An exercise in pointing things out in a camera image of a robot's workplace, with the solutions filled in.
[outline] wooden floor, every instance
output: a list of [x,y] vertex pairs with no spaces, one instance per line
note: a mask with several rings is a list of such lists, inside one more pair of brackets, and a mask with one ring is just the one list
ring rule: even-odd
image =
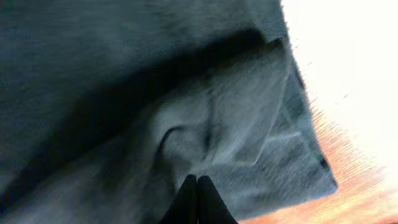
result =
[[396,3],[282,4],[339,190],[243,223],[398,223],[398,38],[389,24],[398,21]]

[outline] orange floor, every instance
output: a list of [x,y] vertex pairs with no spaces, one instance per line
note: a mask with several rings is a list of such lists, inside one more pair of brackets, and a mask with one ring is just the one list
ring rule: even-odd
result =
[[282,4],[339,190],[243,223],[398,222],[398,37],[388,24],[398,18],[393,1]]

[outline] gray fabric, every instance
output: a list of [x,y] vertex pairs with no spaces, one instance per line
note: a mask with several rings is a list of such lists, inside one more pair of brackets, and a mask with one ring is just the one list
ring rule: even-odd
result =
[[332,194],[275,0],[9,4],[4,223],[156,223],[189,173],[238,220]]

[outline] gray cloth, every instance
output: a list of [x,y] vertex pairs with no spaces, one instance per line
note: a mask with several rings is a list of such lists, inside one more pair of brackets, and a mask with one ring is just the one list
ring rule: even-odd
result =
[[2,222],[156,223],[187,174],[238,220],[336,190],[278,1],[2,10]]

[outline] knit fabric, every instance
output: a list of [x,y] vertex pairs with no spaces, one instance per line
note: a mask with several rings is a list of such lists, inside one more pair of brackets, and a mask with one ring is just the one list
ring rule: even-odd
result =
[[187,174],[237,220],[337,189],[278,1],[0,10],[0,222],[157,223]]

